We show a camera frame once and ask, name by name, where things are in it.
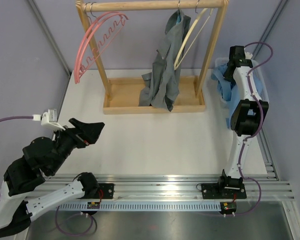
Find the blue shirt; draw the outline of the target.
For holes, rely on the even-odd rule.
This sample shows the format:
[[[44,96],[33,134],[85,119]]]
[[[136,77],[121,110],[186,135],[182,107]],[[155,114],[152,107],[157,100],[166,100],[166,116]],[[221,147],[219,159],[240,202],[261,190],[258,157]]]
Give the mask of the blue shirt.
[[[214,68],[211,78],[217,81],[217,92],[229,111],[228,127],[239,135],[253,135],[260,125],[269,103],[262,97],[264,85],[255,77],[252,66],[222,64]]]

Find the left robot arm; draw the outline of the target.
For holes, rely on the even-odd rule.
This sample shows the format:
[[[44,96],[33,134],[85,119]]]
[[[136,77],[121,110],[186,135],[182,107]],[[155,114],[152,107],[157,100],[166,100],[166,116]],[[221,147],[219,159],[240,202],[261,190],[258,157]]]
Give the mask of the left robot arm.
[[[69,122],[72,127],[46,123],[53,129],[54,139],[34,139],[4,173],[0,188],[0,238],[22,232],[40,216],[68,201],[104,199],[105,190],[91,172],[80,173],[65,187],[47,195],[26,199],[46,177],[57,173],[74,149],[95,144],[105,127],[103,122],[84,123],[75,118]]]

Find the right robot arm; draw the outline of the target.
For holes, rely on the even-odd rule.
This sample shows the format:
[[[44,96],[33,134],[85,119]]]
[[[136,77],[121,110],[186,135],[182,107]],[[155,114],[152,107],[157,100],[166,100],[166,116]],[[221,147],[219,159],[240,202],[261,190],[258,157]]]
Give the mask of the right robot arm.
[[[244,165],[251,141],[260,132],[269,103],[260,93],[263,84],[254,79],[251,59],[245,48],[235,45],[229,49],[224,71],[215,69],[212,77],[218,81],[220,96],[227,102],[228,126],[233,132],[229,159],[216,183],[201,184],[202,197],[207,200],[246,199]]]

